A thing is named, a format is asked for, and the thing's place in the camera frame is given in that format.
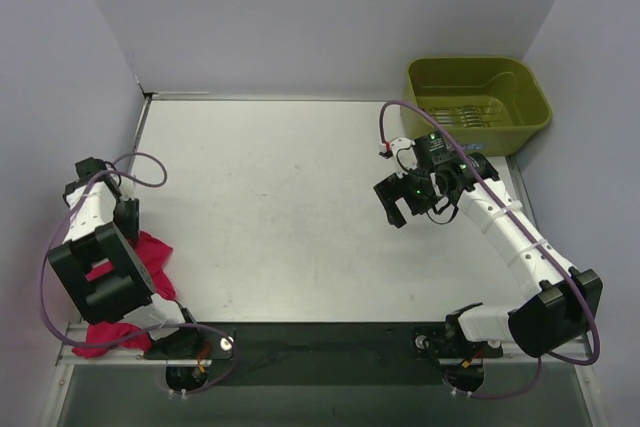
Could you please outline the olive green plastic basin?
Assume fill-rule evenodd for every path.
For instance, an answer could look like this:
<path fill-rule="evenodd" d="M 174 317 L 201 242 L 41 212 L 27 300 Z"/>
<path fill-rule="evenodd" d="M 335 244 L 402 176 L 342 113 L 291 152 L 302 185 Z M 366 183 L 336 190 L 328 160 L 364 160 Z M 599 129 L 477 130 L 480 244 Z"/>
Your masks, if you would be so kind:
<path fill-rule="evenodd" d="M 552 120 L 530 68 L 500 56 L 426 57 L 406 70 L 403 99 L 433 117 L 468 153 L 510 156 Z"/>

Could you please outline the pink t shirt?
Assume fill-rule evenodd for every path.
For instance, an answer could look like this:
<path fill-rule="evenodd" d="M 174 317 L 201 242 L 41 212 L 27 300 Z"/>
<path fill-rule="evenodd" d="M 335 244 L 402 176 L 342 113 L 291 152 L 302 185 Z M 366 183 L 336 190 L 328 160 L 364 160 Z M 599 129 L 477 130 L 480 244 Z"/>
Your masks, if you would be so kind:
<path fill-rule="evenodd" d="M 173 248 L 151 234 L 141 231 L 134 251 L 151 275 L 156 292 L 165 300 L 175 301 L 175 288 L 164 272 Z M 139 328 L 135 325 L 122 321 L 115 324 L 101 322 L 96 325 L 90 325 L 87 337 L 90 340 L 110 339 L 112 341 L 138 331 Z"/>

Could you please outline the aluminium front rail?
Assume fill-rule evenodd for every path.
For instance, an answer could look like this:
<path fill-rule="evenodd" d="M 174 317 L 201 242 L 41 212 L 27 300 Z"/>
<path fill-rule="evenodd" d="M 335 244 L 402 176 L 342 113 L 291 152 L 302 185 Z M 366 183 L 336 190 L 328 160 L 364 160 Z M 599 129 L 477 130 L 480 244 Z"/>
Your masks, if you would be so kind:
<path fill-rule="evenodd" d="M 81 323 L 68 324 L 63 329 L 63 336 L 69 338 L 72 343 L 62 342 L 60 344 L 56 365 L 57 366 L 131 366 L 137 365 L 144 361 L 144 354 L 151 347 L 151 338 L 148 334 L 141 335 L 134 339 L 130 339 L 126 344 L 118 343 L 111 346 L 108 350 L 100 355 L 85 357 L 77 355 L 74 352 L 76 343 L 91 344 L 94 347 L 97 344 L 110 342 L 110 339 L 90 340 L 87 337 L 90 325 Z"/>

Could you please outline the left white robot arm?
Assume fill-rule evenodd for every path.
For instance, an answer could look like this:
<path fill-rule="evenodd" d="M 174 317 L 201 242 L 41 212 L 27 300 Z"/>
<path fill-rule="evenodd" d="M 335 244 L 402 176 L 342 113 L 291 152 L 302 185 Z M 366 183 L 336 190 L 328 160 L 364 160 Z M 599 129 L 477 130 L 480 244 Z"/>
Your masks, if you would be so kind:
<path fill-rule="evenodd" d="M 171 247 L 139 227 L 139 201 L 125 186 L 126 174 L 94 157 L 75 169 L 63 193 L 64 236 L 46 255 L 88 324 L 85 338 L 70 343 L 74 353 L 93 358 L 114 347 L 159 359 L 212 353 L 206 330 L 177 301 L 163 272 Z"/>

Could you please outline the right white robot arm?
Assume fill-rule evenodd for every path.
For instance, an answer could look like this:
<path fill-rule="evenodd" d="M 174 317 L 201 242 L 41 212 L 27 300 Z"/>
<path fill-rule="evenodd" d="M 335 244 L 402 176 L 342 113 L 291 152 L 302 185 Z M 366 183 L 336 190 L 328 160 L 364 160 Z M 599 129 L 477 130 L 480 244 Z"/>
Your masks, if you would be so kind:
<path fill-rule="evenodd" d="M 436 132 L 384 141 L 380 154 L 395 167 L 374 187 L 390 225 L 406 223 L 399 200 L 413 215 L 435 218 L 447 208 L 464 214 L 494 247 L 525 298 L 520 306 L 475 303 L 449 314 L 443 341 L 450 352 L 464 355 L 480 342 L 507 342 L 541 357 L 589 330 L 601 279 L 552 248 L 484 155 L 461 158 Z"/>

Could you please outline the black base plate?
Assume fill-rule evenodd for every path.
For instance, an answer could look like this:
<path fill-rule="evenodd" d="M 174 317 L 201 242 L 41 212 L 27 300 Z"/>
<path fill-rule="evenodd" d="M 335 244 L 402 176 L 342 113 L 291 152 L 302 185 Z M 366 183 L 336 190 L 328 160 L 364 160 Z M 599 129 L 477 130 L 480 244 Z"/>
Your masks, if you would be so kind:
<path fill-rule="evenodd" d="M 156 342 L 146 360 L 164 361 L 166 378 L 191 390 L 207 380 L 240 386 L 437 385 L 440 370 L 470 360 L 465 385 L 503 354 L 471 343 L 445 322 L 225 322 L 213 332 L 186 330 L 176 344 Z"/>

